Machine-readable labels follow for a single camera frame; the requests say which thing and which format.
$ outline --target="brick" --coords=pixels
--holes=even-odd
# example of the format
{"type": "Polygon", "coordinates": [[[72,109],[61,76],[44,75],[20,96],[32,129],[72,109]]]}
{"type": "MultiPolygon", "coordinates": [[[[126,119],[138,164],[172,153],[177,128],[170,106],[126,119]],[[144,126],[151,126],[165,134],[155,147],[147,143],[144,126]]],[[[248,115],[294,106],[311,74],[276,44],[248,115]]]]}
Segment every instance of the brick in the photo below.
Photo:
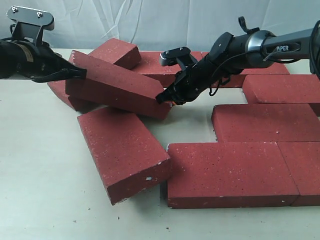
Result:
{"type": "MultiPolygon", "coordinates": [[[[202,52],[202,57],[208,54],[208,52],[202,52]]],[[[275,62],[270,67],[267,68],[248,68],[244,69],[240,74],[238,75],[232,75],[230,78],[230,82],[228,82],[226,85],[220,85],[219,88],[242,88],[245,78],[248,75],[275,75],[275,74],[281,74],[281,75],[289,75],[289,71],[286,68],[286,66],[282,63],[275,62]]],[[[217,87],[217,82],[212,85],[213,88],[217,87]]]]}
{"type": "Polygon", "coordinates": [[[218,142],[320,141],[320,121],[306,103],[222,104],[211,120],[218,142]]]}
{"type": "MultiPolygon", "coordinates": [[[[90,52],[89,55],[129,70],[134,68],[141,60],[137,45],[116,38],[107,40],[90,52]]],[[[91,102],[66,94],[65,80],[48,82],[47,85],[61,101],[74,110],[82,111],[87,109],[88,106],[92,108],[93,104],[91,102]]]]}
{"type": "Polygon", "coordinates": [[[280,142],[278,146],[299,190],[292,206],[320,206],[320,142],[280,142]]]}
{"type": "MultiPolygon", "coordinates": [[[[140,63],[132,71],[148,76],[160,81],[164,88],[167,88],[175,81],[175,74],[181,71],[180,66],[161,66],[159,63],[161,51],[141,51],[140,63]]],[[[192,51],[191,54],[199,61],[201,60],[200,51],[192,51]]]]}
{"type": "Polygon", "coordinates": [[[164,90],[159,81],[79,51],[71,55],[76,66],[87,69],[87,76],[66,81],[70,96],[160,120],[167,117],[171,105],[156,101],[164,90]]]}
{"type": "Polygon", "coordinates": [[[136,114],[107,106],[77,119],[112,205],[171,176],[170,156],[136,114]]]}
{"type": "Polygon", "coordinates": [[[275,142],[173,143],[167,152],[171,208],[283,207],[299,195],[275,142]]]}
{"type": "Polygon", "coordinates": [[[316,75],[248,75],[242,89],[249,104],[309,104],[320,116],[320,81],[316,75]]]}

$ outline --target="white tabletop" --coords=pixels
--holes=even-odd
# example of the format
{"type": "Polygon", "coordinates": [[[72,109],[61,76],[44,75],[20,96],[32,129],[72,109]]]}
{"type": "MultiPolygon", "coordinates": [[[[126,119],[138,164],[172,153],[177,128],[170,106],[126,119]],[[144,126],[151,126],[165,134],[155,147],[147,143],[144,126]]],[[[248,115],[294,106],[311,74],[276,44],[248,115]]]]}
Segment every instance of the white tabletop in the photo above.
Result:
{"type": "MultiPolygon", "coordinates": [[[[67,59],[71,49],[57,52],[67,59]]],[[[288,69],[305,74],[308,67],[301,61],[288,69]]],[[[214,142],[214,105],[240,103],[241,89],[222,88],[173,108],[165,123],[143,122],[164,147],[214,142]]],[[[159,186],[111,206],[78,115],[47,84],[0,79],[1,240],[320,238],[320,207],[175,210],[160,199],[159,186]]]]}

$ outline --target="table surface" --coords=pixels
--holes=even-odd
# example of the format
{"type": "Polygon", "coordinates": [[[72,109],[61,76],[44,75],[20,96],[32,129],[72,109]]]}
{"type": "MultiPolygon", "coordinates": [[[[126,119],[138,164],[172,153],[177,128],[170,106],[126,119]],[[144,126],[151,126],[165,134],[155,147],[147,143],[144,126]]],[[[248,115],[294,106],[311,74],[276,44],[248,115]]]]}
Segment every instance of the table surface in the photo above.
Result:
{"type": "MultiPolygon", "coordinates": [[[[77,49],[89,53],[90,49],[77,49]]],[[[66,59],[71,49],[55,49],[66,59]]],[[[309,74],[308,61],[288,65],[309,74]]],[[[204,92],[164,122],[142,118],[166,147],[214,142],[218,104],[242,104],[241,89],[204,92]]],[[[125,240],[320,238],[320,207],[170,209],[159,186],[111,206],[75,112],[47,84],[0,80],[0,238],[125,240]]]]}

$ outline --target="white backdrop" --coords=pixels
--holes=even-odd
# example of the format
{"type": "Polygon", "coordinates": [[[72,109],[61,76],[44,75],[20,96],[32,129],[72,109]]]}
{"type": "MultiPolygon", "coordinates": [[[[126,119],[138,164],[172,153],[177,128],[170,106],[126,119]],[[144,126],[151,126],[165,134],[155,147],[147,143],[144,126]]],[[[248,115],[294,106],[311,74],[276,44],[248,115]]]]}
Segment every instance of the white backdrop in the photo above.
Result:
{"type": "Polygon", "coordinates": [[[52,13],[55,29],[44,40],[52,48],[95,49],[111,37],[137,44],[143,51],[187,46],[209,51],[224,32],[249,28],[276,35],[312,28],[320,19],[320,1],[308,0],[1,0],[0,37],[9,37],[12,5],[52,13]]]}

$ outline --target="red brick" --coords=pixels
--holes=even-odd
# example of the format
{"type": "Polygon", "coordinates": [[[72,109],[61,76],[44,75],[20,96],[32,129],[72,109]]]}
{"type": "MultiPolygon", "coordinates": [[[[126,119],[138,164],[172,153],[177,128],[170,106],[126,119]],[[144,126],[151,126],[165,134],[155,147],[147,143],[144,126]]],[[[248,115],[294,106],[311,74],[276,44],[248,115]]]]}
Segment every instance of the red brick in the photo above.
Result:
{"type": "Polygon", "coordinates": [[[282,207],[299,191],[275,142],[173,143],[168,206],[282,207]]]}
{"type": "MultiPolygon", "coordinates": [[[[202,57],[207,55],[208,52],[202,52],[202,57]]],[[[282,63],[275,62],[270,67],[267,68],[248,68],[244,69],[238,75],[232,75],[230,82],[226,85],[220,85],[219,88],[242,88],[245,78],[247,75],[274,75],[274,74],[290,74],[286,66],[282,63]]],[[[217,82],[212,85],[213,88],[217,87],[217,82]]]]}
{"type": "Polygon", "coordinates": [[[87,77],[66,81],[70,96],[160,120],[167,117],[171,105],[156,101],[164,90],[159,81],[79,51],[71,55],[76,66],[87,69],[87,77]]]}
{"type": "MultiPolygon", "coordinates": [[[[129,70],[141,60],[137,45],[116,38],[107,40],[89,55],[129,70]]],[[[61,101],[76,111],[82,111],[87,109],[88,105],[92,105],[89,101],[66,94],[65,80],[48,82],[47,85],[61,101]]]]}
{"type": "Polygon", "coordinates": [[[77,119],[112,205],[171,176],[170,156],[134,113],[104,107],[77,119]]]}
{"type": "MultiPolygon", "coordinates": [[[[159,63],[161,51],[142,51],[141,62],[132,71],[160,81],[167,88],[175,81],[175,74],[181,71],[179,65],[161,66],[159,63]]],[[[191,54],[199,61],[201,52],[193,51],[191,54]]]]}
{"type": "Polygon", "coordinates": [[[309,104],[320,116],[320,81],[316,75],[248,75],[242,89],[249,104],[309,104]]]}
{"type": "Polygon", "coordinates": [[[292,206],[320,206],[320,142],[279,142],[300,196],[292,206]]]}
{"type": "Polygon", "coordinates": [[[218,142],[320,141],[320,121],[306,103],[217,105],[211,119],[218,142]]]}

